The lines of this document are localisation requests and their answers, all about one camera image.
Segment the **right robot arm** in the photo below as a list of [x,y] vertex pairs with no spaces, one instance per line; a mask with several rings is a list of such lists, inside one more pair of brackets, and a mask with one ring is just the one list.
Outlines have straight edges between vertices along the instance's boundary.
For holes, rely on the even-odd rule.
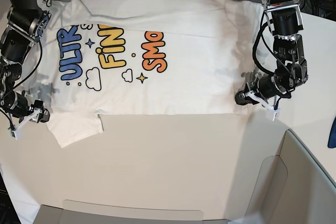
[[39,123],[49,121],[49,111],[40,100],[32,105],[24,93],[15,91],[16,81],[25,82],[22,68],[26,57],[40,39],[51,15],[43,10],[37,0],[10,0],[7,27],[1,36],[1,108],[7,117],[28,119]]

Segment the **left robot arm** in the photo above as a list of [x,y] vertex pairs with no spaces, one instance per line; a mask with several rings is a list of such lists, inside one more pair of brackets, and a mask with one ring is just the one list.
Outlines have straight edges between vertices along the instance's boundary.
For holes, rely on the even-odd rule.
[[[276,110],[280,99],[290,99],[292,92],[308,80],[307,61],[304,57],[303,30],[300,0],[261,0],[262,19],[252,57],[259,72],[235,95],[238,105],[262,104]],[[275,70],[268,70],[257,59],[257,48],[264,41],[263,33],[268,28],[274,38],[273,47],[268,48],[275,58]]]

